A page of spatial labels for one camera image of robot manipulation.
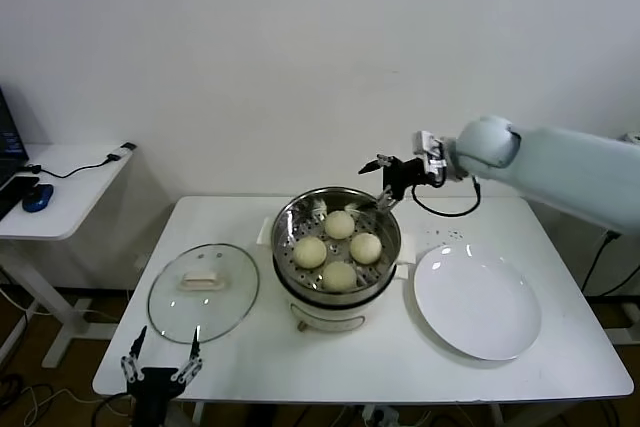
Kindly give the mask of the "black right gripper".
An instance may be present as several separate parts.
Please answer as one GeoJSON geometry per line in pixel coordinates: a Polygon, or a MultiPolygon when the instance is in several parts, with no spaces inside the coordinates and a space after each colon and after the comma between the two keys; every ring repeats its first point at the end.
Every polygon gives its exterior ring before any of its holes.
{"type": "Polygon", "coordinates": [[[374,202],[377,211],[391,211],[399,203],[395,197],[403,197],[410,187],[428,183],[428,175],[421,158],[402,161],[397,157],[378,154],[374,160],[367,162],[358,174],[363,175],[381,169],[383,191],[374,202]]]}

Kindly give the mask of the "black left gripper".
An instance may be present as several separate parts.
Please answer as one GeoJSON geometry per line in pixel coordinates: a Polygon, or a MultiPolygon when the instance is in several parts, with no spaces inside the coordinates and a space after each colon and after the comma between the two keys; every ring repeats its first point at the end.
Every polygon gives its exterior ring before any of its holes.
{"type": "Polygon", "coordinates": [[[120,365],[127,382],[127,393],[135,399],[132,416],[133,427],[163,426],[169,403],[179,397],[201,371],[203,359],[200,357],[200,327],[194,330],[191,349],[187,361],[179,368],[143,368],[138,358],[146,336],[144,326],[132,343],[127,355],[122,356],[120,365]]]}

